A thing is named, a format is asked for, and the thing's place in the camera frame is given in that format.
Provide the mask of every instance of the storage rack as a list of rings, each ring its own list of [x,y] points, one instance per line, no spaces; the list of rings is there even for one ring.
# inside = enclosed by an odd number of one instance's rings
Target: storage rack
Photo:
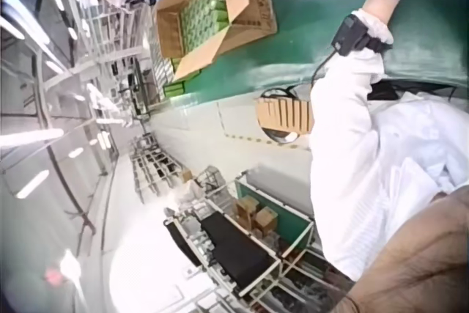
[[[218,170],[211,168],[200,174],[196,181],[201,183],[207,192],[204,198],[196,200],[190,210],[176,214],[171,218],[178,228],[189,248],[199,259],[205,271],[212,279],[223,287],[234,299],[238,299],[246,309],[264,312],[300,312],[305,306],[311,312],[320,312],[325,296],[330,291],[339,294],[339,288],[325,278],[325,271],[332,268],[322,255],[320,246],[314,242],[314,220],[301,212],[291,208],[262,190],[254,188],[245,180],[243,172],[235,180],[225,183],[223,178],[216,179]],[[265,239],[258,239],[248,230],[242,228],[236,221],[233,211],[233,201],[237,198],[238,186],[242,185],[264,197],[271,204],[282,207],[292,216],[303,219],[306,227],[289,246],[283,249],[273,246]],[[223,214],[231,224],[248,236],[259,247],[264,249],[272,258],[273,264],[246,288],[240,290],[231,278],[224,275],[223,268],[210,260],[213,245],[207,234],[202,230],[189,232],[184,223],[195,218],[203,219],[214,212]],[[311,259],[319,260],[323,265],[311,264]]]
[[[150,189],[158,195],[162,184],[173,188],[179,184],[182,166],[160,148],[151,133],[132,142],[133,153],[130,160],[133,167],[133,179],[136,193],[144,204],[143,192]]]

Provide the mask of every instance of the black component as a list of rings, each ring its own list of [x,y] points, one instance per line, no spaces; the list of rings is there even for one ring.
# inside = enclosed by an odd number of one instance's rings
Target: black component
[[[240,289],[247,287],[272,264],[268,253],[221,213],[213,213],[200,224],[215,246],[213,257]]]
[[[194,264],[196,267],[202,265],[199,261],[199,258],[194,254],[191,247],[189,247],[188,243],[185,242],[184,238],[182,237],[179,230],[176,228],[174,223],[168,223],[166,221],[163,222],[163,225],[169,231],[169,234],[173,238],[174,242],[176,243],[177,247],[185,254],[185,256]]]
[[[344,19],[331,45],[341,56],[347,56],[351,51],[361,51],[364,48],[382,53],[391,47],[377,38],[370,37],[368,27],[353,14]]]

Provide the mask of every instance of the green workbench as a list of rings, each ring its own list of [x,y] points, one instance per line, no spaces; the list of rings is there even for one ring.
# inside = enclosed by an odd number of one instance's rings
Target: green workbench
[[[192,106],[281,84],[308,81],[343,18],[364,0],[273,0],[278,33],[217,59],[186,83],[173,107]],[[391,22],[392,78],[467,86],[468,0],[403,0]]]

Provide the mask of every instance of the brown object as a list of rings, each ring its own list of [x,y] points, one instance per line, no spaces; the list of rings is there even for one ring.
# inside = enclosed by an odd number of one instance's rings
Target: brown object
[[[310,133],[314,124],[311,104],[288,97],[259,98],[256,102],[257,121],[261,128]]]
[[[181,179],[184,183],[186,183],[187,181],[189,180],[192,180],[193,176],[192,176],[192,172],[189,170],[189,169],[184,169],[182,172],[181,172]]]
[[[180,11],[187,0],[158,0],[156,22],[161,53],[165,58],[182,58],[174,80],[212,64],[221,54],[277,32],[272,0],[226,0],[229,26],[184,53]]]
[[[242,218],[247,218],[247,216],[253,216],[256,213],[259,202],[253,197],[244,196],[236,200],[235,206],[236,214]]]
[[[241,218],[240,216],[236,216],[236,222],[241,225],[242,228],[245,230],[251,231],[252,230],[252,221],[251,217],[248,217],[247,219]]]
[[[269,207],[264,207],[260,212],[256,214],[254,219],[254,227],[262,232],[262,235],[267,236],[269,232],[277,228],[276,212],[271,210]]]

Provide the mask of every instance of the cardboard box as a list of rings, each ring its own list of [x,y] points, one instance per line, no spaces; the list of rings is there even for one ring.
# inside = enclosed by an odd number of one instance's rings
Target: cardboard box
[[[314,124],[310,102],[288,97],[259,98],[256,101],[257,121],[261,128],[310,133]]]
[[[193,176],[192,176],[192,172],[189,170],[189,169],[184,169],[182,172],[181,172],[181,179],[184,183],[186,183],[187,181],[189,180],[192,180]]]
[[[252,230],[252,221],[251,218],[244,219],[240,216],[236,216],[236,222],[241,225],[242,228],[245,230],[251,231]]]
[[[264,207],[256,214],[254,218],[254,227],[262,232],[265,237],[271,231],[277,228],[278,214],[271,210],[269,207]]]
[[[244,196],[241,199],[237,199],[235,202],[235,211],[242,218],[252,217],[256,214],[259,202],[250,196]]]
[[[226,0],[229,26],[184,53],[180,12],[187,3],[188,0],[158,0],[156,6],[161,53],[166,58],[182,58],[175,81],[212,64],[227,51],[277,32],[272,0]]]

